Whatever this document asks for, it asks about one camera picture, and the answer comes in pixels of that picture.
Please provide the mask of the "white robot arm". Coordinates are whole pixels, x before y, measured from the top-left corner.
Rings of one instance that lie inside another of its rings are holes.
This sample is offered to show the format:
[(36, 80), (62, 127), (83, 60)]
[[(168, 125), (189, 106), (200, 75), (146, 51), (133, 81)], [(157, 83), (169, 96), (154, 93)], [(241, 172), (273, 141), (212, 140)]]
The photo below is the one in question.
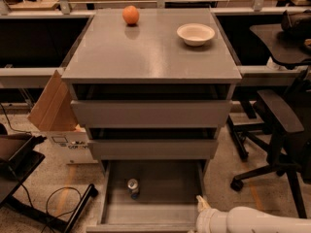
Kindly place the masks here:
[(212, 208), (200, 195), (197, 233), (311, 233), (311, 220), (273, 216), (249, 207), (235, 207), (228, 212)]

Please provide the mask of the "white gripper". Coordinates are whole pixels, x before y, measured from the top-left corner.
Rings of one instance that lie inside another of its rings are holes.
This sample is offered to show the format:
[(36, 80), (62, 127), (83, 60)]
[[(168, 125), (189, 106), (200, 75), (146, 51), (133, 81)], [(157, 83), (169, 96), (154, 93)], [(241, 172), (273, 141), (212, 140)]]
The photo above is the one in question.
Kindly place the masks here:
[(197, 233), (226, 233), (226, 213), (211, 209), (201, 195), (197, 195), (196, 200), (200, 212), (196, 221)]

